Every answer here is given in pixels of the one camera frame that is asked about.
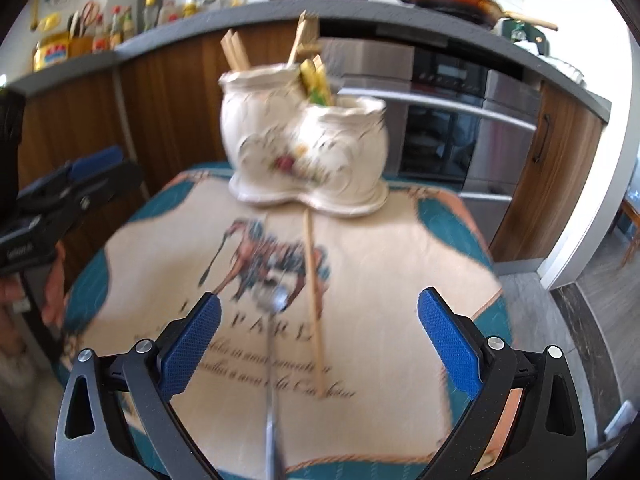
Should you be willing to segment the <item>wooden chopstick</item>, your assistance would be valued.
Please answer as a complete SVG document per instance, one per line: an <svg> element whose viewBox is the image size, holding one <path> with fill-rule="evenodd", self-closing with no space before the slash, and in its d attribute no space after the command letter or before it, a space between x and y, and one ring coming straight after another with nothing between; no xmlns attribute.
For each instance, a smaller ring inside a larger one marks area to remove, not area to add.
<svg viewBox="0 0 640 480"><path fill-rule="evenodd" d="M322 330L318 317L320 301L318 299L316 259L314 258L314 238L312 237L312 220L309 209L305 209L303 212L303 241L305 248L311 345L312 350L314 350L314 380L316 381L316 397L323 399L326 396L326 384L324 383L323 373L324 352Z"/></svg>
<svg viewBox="0 0 640 480"><path fill-rule="evenodd" d="M238 32L229 29L221 38L220 44L232 72L245 72L252 68Z"/></svg>

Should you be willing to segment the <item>silver flower spoon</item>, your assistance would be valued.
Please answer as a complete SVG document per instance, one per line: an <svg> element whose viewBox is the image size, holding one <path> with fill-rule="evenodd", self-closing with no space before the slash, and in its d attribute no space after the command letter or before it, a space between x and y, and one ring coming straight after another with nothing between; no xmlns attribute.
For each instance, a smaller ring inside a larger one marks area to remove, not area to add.
<svg viewBox="0 0 640 480"><path fill-rule="evenodd" d="M288 290L282 284L267 280L254 289L256 306L266 316L266 422L265 422L265 478L284 480L285 460L280 438L277 371L277 316L288 306Z"/></svg>

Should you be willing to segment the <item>green yellow silicone spatula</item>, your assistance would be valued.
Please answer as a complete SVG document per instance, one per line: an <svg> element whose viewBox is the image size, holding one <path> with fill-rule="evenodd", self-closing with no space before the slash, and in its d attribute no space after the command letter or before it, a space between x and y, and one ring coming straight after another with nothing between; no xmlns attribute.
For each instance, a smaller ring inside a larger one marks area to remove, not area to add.
<svg viewBox="0 0 640 480"><path fill-rule="evenodd" d="M314 63L316 69L318 83L320 84L320 90L324 98L326 99L326 106L332 106L334 104L333 94L329 84L329 78L326 74L326 66L324 65L320 55L315 55L311 62Z"/></svg>

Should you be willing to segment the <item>gold metal fork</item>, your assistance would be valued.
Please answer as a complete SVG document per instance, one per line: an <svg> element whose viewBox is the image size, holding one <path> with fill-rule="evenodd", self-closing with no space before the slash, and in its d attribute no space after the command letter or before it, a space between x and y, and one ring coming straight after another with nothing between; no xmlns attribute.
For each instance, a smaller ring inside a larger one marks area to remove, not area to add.
<svg viewBox="0 0 640 480"><path fill-rule="evenodd" d="M288 55L288 66L312 60L321 53L319 17L303 11L298 18L295 38Z"/></svg>

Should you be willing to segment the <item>wooden cabinet door left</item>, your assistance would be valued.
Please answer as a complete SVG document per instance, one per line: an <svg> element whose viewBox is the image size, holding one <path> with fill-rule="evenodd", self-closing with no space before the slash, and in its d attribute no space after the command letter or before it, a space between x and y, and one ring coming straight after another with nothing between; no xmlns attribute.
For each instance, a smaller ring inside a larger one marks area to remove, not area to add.
<svg viewBox="0 0 640 480"><path fill-rule="evenodd" d="M192 37L119 67L134 150L152 195L183 170L227 159L219 131L218 79L229 70L223 36Z"/></svg>

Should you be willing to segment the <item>wooden cabinet door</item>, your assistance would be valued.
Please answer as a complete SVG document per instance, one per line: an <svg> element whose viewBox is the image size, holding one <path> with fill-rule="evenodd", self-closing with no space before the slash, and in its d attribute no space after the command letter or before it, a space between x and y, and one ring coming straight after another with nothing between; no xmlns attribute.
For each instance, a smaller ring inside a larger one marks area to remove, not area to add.
<svg viewBox="0 0 640 480"><path fill-rule="evenodd" d="M512 202L489 245L495 262L547 258L582 194L605 122L545 82L537 130Z"/></svg>
<svg viewBox="0 0 640 480"><path fill-rule="evenodd" d="M227 159L219 131L218 79L229 70L223 36L192 37L119 67L134 150L152 195L183 170Z"/></svg>

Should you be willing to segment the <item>orange utensil box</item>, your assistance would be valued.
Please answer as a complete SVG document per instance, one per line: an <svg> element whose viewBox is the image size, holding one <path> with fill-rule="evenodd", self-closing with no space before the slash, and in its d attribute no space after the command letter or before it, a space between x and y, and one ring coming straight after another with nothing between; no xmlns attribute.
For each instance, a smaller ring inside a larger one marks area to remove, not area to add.
<svg viewBox="0 0 640 480"><path fill-rule="evenodd" d="M78 58L93 51L93 36L73 37L68 40L67 56Z"/></svg>

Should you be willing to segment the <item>yellow label jar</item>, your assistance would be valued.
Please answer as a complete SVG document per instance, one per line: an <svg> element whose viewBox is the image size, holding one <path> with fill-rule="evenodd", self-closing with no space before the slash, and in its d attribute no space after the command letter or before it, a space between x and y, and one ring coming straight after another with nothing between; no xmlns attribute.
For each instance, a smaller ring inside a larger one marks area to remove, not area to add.
<svg viewBox="0 0 640 480"><path fill-rule="evenodd" d="M39 72L49 66L65 62L68 59L69 44L70 38L68 38L67 32L57 32L44 37L35 46L32 56L32 70Z"/></svg>

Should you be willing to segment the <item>red cap sauce bottle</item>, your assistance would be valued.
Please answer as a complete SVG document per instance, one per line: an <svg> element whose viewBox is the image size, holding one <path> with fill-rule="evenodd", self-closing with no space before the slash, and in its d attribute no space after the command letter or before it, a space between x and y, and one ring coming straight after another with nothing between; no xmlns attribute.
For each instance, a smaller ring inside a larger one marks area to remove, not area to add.
<svg viewBox="0 0 640 480"><path fill-rule="evenodd" d="M105 30L103 14L100 13L96 17L96 27L94 28L94 35L92 40L92 52L104 52L107 51L110 47L110 42L108 41L108 33Z"/></svg>

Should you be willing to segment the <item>clear oil bottle yellow cap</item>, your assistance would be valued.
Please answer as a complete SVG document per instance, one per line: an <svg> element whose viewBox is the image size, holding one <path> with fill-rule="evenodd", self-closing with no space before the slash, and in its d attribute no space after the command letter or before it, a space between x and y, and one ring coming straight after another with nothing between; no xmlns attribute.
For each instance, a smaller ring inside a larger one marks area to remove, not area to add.
<svg viewBox="0 0 640 480"><path fill-rule="evenodd" d="M145 32L152 30L156 26L158 18L158 6L156 0L145 0L142 16L143 30Z"/></svg>

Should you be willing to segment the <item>white floral ceramic utensil holder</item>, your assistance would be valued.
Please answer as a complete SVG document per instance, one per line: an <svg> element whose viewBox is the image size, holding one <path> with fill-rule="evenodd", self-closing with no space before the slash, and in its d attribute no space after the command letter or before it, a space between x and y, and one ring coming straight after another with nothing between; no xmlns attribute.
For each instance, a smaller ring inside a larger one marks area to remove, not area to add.
<svg viewBox="0 0 640 480"><path fill-rule="evenodd" d="M316 104L299 68L286 64L228 72L219 84L220 134L237 200L299 202L337 217L366 216L386 203L384 101L337 96Z"/></svg>

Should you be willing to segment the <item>horse print quilted mat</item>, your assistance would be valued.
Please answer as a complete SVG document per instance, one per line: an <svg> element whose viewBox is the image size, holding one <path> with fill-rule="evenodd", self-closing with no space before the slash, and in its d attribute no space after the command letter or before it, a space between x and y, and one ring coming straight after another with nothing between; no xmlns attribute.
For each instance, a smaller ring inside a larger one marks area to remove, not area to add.
<svg viewBox="0 0 640 480"><path fill-rule="evenodd" d="M510 340L502 288L460 200L396 185L359 219L314 217L324 384L316 393L303 209L238 202L228 172L183 171L122 226L78 276L65 355L101 356L157 337L203 292L221 324L172 406L229 479L264 474L266 322L256 287L284 285L276 370L285 463L302 479L412 479L436 454L468 399L447 377L416 305L434 287L486 335Z"/></svg>

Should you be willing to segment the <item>wooden cabinet door right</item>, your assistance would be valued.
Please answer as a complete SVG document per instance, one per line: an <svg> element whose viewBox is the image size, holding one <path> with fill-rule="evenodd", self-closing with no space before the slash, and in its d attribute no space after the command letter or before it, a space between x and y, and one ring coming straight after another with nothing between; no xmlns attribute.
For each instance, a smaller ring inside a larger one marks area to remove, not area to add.
<svg viewBox="0 0 640 480"><path fill-rule="evenodd" d="M582 194L605 122L545 82L537 130L512 202L489 245L495 262L547 258Z"/></svg>

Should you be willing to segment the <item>stainless steel oven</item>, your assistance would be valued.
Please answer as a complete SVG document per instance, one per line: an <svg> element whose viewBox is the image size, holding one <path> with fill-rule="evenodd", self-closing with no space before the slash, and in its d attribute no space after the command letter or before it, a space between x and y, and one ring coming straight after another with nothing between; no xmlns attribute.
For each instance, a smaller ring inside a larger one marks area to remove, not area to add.
<svg viewBox="0 0 640 480"><path fill-rule="evenodd" d="M537 129L540 93L427 35L324 21L330 81L345 96L386 104L384 174L450 188L490 242L512 202Z"/></svg>

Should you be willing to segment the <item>brown frying pan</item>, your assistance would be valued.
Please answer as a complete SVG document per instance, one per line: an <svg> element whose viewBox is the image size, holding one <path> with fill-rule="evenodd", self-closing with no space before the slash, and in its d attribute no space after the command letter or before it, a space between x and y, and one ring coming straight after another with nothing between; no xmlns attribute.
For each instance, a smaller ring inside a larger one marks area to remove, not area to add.
<svg viewBox="0 0 640 480"><path fill-rule="evenodd" d="M514 21L541 26L557 32L559 27L555 24L528 18L522 14L503 10L496 0L399 0L402 3L412 4L422 9L430 9L437 12L456 16L477 25L494 28L498 21L510 18Z"/></svg>

